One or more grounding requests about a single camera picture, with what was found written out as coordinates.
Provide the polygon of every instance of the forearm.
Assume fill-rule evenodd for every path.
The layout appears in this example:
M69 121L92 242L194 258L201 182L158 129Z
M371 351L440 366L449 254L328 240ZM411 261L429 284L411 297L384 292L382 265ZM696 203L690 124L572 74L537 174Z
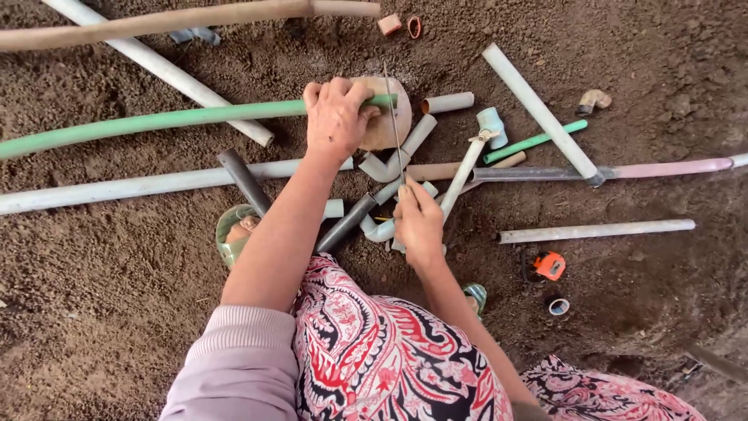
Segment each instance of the forearm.
M304 157L247 241L226 280L221 304L290 310L339 167L325 157Z
M416 269L416 273L423 283L426 298L434 315L447 324L462 329L470 342L484 353L509 400L538 405L535 397L519 378L512 362L480 323L468 301L455 298L464 294L447 263L442 259L435 264Z

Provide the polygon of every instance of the hand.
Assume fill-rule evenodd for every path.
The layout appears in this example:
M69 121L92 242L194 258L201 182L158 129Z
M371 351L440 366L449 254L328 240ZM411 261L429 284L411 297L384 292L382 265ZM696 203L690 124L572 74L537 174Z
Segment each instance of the hand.
M304 89L307 107L307 153L333 159L339 166L361 144L369 119L379 108L361 104L374 96L363 83L335 77L324 85L312 82Z
M395 238L405 244L405 260L415 270L444 260L441 252L441 226L444 212L429 192L409 175L400 186L400 202L395 207Z

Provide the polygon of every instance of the woman's left hand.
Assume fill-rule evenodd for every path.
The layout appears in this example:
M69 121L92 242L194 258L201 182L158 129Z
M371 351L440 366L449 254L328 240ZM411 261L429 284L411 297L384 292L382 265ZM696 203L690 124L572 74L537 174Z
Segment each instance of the woman's left hand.
M342 77L324 85L312 82L304 89L307 107L307 153L343 164L361 144L369 119L381 115L379 108L361 104L374 96L363 83Z

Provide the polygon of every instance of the pink pipe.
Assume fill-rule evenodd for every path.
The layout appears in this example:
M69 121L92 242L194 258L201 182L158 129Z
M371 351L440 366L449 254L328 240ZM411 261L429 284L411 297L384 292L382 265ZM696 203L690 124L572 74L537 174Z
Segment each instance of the pink pipe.
M729 158L712 158L709 160L685 161L682 163L637 164L632 166L614 166L615 178L663 177L667 175L696 174L712 172L732 167Z

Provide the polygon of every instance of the pink sleeve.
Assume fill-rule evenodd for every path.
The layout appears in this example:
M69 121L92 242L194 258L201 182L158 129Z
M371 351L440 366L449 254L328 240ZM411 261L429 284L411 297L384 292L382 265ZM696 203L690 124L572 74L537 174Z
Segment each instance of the pink sleeve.
M161 420L296 420L294 318L219 306L192 345Z

